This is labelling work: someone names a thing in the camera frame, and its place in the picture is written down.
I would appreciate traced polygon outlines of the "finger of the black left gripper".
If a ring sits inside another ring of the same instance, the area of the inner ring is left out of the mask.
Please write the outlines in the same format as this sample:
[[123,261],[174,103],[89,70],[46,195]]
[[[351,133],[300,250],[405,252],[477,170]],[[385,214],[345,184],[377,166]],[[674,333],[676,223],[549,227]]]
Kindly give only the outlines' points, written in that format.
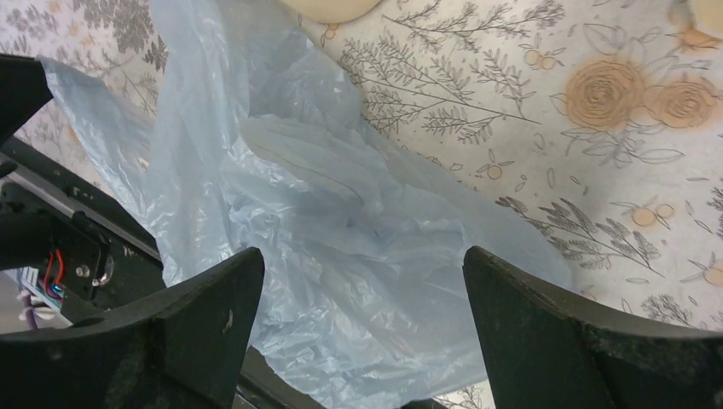
[[52,99],[39,60],[1,54],[1,145]]

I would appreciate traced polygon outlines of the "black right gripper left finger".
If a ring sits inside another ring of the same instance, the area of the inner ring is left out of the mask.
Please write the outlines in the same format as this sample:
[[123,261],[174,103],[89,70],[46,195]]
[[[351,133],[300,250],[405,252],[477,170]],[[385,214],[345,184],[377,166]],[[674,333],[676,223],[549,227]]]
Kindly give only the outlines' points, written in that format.
[[230,408],[263,287],[260,250],[63,329],[1,337],[4,408]]

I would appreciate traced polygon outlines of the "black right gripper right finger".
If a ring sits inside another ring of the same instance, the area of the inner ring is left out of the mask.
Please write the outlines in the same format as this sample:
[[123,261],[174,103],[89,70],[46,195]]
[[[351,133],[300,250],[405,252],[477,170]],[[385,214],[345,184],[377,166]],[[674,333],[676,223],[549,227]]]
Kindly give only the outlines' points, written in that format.
[[463,274],[497,407],[721,407],[719,332],[606,307],[480,247]]

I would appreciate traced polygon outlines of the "blue plastic trash bag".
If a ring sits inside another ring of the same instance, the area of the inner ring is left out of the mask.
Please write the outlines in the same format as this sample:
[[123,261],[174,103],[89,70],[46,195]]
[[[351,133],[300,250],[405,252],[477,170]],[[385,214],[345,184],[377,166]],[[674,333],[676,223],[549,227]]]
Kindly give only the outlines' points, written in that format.
[[149,119],[48,57],[56,105],[167,285],[263,253],[252,345],[327,408],[397,408],[485,379],[462,273],[478,245],[568,289],[532,225],[400,148],[270,1],[153,1],[170,54]]

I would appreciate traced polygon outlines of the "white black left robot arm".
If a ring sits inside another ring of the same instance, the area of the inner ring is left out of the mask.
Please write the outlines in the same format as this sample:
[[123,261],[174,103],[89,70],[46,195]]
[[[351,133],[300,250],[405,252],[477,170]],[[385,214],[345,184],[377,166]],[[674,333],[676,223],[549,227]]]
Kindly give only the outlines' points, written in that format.
[[52,100],[42,64],[31,57],[1,55],[1,269],[41,263],[50,249],[45,216],[11,204],[8,176],[39,154],[15,133]]

